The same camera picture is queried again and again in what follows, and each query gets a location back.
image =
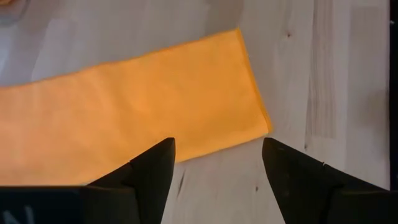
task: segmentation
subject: white surface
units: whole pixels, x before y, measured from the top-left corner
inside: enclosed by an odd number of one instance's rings
[[[41,0],[0,28],[10,85],[239,26],[272,137],[389,186],[387,0]],[[283,223],[262,139],[175,167],[163,223]]]

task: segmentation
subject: orange towel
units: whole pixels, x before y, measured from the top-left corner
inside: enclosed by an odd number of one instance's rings
[[[12,0],[0,0],[0,6],[10,4]]]
[[[70,185],[166,137],[184,161],[270,131],[239,30],[0,89],[0,185]]]

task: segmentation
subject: wood grain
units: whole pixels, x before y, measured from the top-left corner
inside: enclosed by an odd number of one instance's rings
[[[0,84],[239,26],[272,137],[388,188],[388,0],[44,0],[0,28]],[[283,223],[261,139],[175,167],[163,223]]]

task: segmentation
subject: orange cloth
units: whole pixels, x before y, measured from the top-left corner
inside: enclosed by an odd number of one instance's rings
[[[0,6],[10,4],[12,0],[0,0]]]
[[[87,183],[166,137],[184,161],[271,128],[238,29],[2,88],[0,108],[0,185]]]

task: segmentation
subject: light wood tabletop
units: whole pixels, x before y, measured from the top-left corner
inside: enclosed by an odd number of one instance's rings
[[[0,84],[240,27],[270,135],[388,189],[388,0],[41,0],[0,28]],[[163,223],[283,223],[262,139],[176,164]]]

